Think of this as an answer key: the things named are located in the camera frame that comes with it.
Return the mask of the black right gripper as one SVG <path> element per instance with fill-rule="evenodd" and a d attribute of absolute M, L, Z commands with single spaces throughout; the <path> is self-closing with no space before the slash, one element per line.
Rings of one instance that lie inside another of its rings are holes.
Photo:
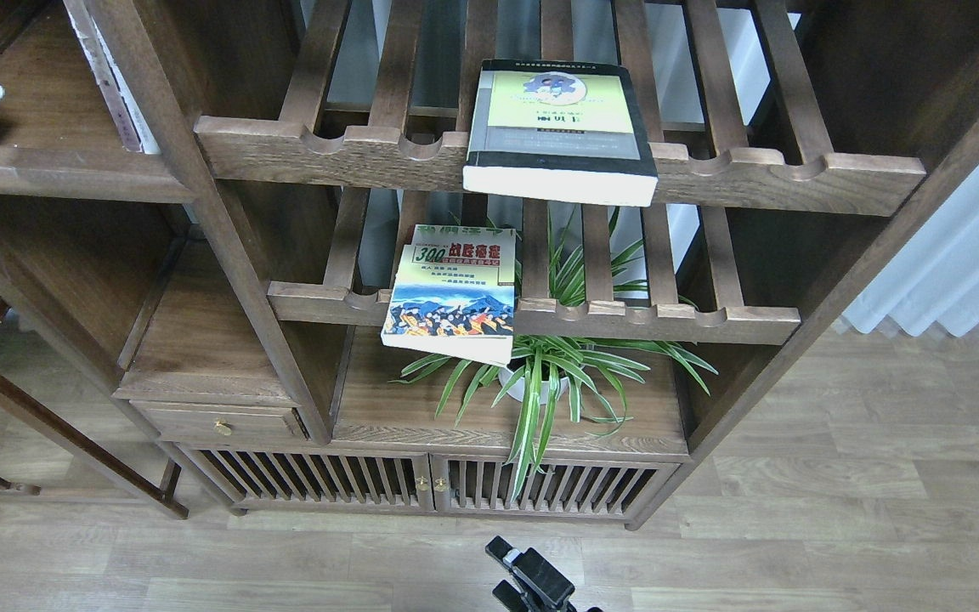
<path fill-rule="evenodd" d="M 574 583 L 533 547 L 521 552 L 500 535 L 490 540 L 485 552 L 509 573 L 517 587 L 509 581 L 498 582 L 492 590 L 506 611 L 568 611 L 576 612 L 569 600 L 574 595 Z"/>

